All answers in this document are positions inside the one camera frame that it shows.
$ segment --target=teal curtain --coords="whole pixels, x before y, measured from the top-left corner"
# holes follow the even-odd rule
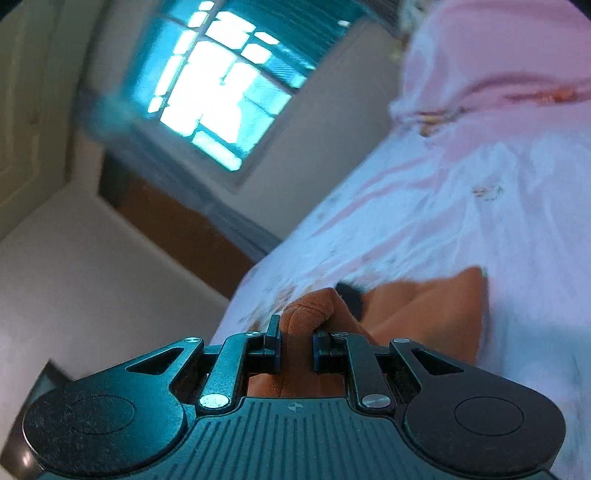
[[[363,15],[353,0],[228,0],[223,10],[266,31],[314,67],[347,32],[339,21],[353,23]]]

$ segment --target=ribbed black surface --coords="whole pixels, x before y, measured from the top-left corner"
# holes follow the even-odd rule
[[[417,458],[385,419],[345,399],[247,398],[240,410],[201,419],[151,480],[451,480]]]

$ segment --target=pink blanket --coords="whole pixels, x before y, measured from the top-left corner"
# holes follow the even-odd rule
[[[445,119],[429,137],[425,111]],[[213,343],[340,280],[481,265],[478,364],[557,403],[553,471],[591,479],[591,21],[567,0],[445,0],[391,112],[393,133],[244,278]]]

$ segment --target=window pane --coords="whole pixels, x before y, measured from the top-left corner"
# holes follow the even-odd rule
[[[206,73],[198,65],[186,65],[178,77],[168,104],[191,109],[196,118],[201,117],[207,108],[207,102],[219,86],[219,78]]]
[[[201,124],[209,128],[221,139],[235,144],[241,127],[242,112],[238,106],[242,95],[226,85],[217,87],[213,94],[213,101],[201,118]]]
[[[203,25],[205,19],[209,16],[207,12],[195,12],[191,18],[189,19],[189,27],[190,28],[197,28]]]
[[[152,98],[152,101],[148,105],[148,113],[154,113],[154,112],[157,112],[158,110],[160,110],[160,107],[162,106],[163,101],[164,101],[164,99],[162,97]]]
[[[185,30],[173,50],[175,55],[182,55],[187,53],[187,50],[193,45],[193,41],[197,37],[197,34],[192,30]]]
[[[244,50],[242,56],[253,63],[263,64],[271,58],[272,53],[265,47],[261,47],[256,43],[249,43]]]
[[[236,55],[210,41],[200,41],[189,57],[189,63],[197,65],[204,75],[222,78],[230,69]]]
[[[252,83],[245,96],[273,115],[281,112],[291,99],[289,93],[277,88],[262,75]]]
[[[154,97],[156,85],[183,31],[183,27],[170,21],[158,20],[154,23],[145,61],[137,74],[133,92],[133,100],[142,107],[148,108]]]
[[[279,43],[279,40],[265,32],[256,32],[255,37],[269,45],[277,45]]]
[[[250,152],[271,126],[274,118],[248,100],[241,100],[238,106],[241,110],[242,122],[238,130],[236,146],[244,152]]]
[[[173,55],[170,57],[164,68],[164,71],[162,72],[162,76],[160,77],[160,80],[154,89],[155,96],[165,95],[166,92],[168,92],[168,89],[170,88],[170,85],[172,84],[182,62],[183,57],[181,55]]]
[[[231,12],[220,12],[217,14],[216,18],[227,25],[232,25],[236,30],[239,31],[250,33],[255,30],[255,26],[253,24],[247,22],[237,15],[234,15]]]
[[[183,137],[192,135],[197,128],[197,118],[194,112],[182,106],[166,107],[160,121]]]
[[[238,50],[248,41],[255,26],[230,12],[220,12],[207,29],[206,35],[228,48]]]
[[[199,10],[209,12],[214,6],[214,3],[210,0],[206,0],[199,4]]]
[[[268,113],[276,115],[291,99],[291,95],[277,88],[259,70],[246,63],[236,63],[226,76],[226,85],[232,86]]]
[[[305,76],[279,57],[273,55],[270,49],[257,43],[249,43],[242,50],[242,56],[257,65],[261,65],[266,71],[292,87],[300,88],[306,81]]]
[[[197,132],[193,139],[193,144],[197,145],[201,150],[230,171],[239,170],[242,166],[242,160],[240,158],[205,132]]]

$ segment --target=window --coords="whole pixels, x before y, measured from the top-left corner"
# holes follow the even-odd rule
[[[168,1],[140,55],[133,100],[238,171],[360,16],[352,0]]]

